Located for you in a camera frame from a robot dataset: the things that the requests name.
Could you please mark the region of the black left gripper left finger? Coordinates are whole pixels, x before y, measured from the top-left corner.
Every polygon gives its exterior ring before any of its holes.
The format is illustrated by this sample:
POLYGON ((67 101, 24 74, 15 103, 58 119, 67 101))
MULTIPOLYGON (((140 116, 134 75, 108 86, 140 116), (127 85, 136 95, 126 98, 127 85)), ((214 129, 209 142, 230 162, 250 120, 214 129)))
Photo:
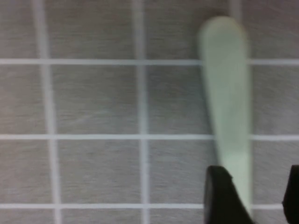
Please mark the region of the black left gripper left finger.
POLYGON ((205 224, 253 224, 230 173, 222 166, 208 166, 204 192, 205 224))

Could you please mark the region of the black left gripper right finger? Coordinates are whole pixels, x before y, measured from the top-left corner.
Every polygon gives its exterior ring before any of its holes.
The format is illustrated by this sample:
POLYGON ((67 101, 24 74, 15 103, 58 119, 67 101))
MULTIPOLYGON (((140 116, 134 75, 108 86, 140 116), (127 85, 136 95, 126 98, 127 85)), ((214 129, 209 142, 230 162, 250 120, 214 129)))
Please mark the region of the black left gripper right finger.
POLYGON ((283 198, 284 215, 289 224, 299 223, 299 166, 292 165, 283 198))

